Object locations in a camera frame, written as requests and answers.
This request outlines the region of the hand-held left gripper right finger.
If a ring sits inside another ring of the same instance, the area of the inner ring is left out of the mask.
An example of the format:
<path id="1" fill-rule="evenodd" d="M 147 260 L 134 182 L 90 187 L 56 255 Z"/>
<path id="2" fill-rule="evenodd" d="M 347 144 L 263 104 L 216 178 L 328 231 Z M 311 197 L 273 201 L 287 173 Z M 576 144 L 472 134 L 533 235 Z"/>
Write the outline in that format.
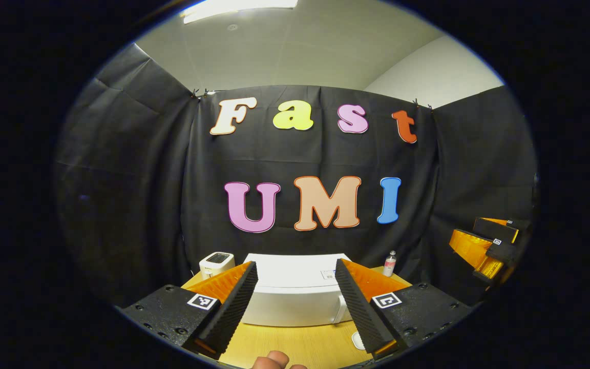
<path id="1" fill-rule="evenodd" d="M 468 316 L 473 308 L 430 283 L 405 283 L 339 258 L 335 279 L 374 360 L 410 350 Z"/>

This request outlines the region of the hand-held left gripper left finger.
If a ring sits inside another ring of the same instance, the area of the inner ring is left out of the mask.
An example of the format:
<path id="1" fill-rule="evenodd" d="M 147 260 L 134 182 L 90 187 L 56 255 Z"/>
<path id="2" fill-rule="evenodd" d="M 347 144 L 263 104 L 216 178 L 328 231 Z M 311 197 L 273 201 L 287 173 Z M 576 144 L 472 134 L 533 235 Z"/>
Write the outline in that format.
<path id="1" fill-rule="evenodd" d="M 163 341 L 218 360 L 227 350 L 257 282 L 256 263 L 249 261 L 189 288 L 164 285 L 119 312 Z"/>

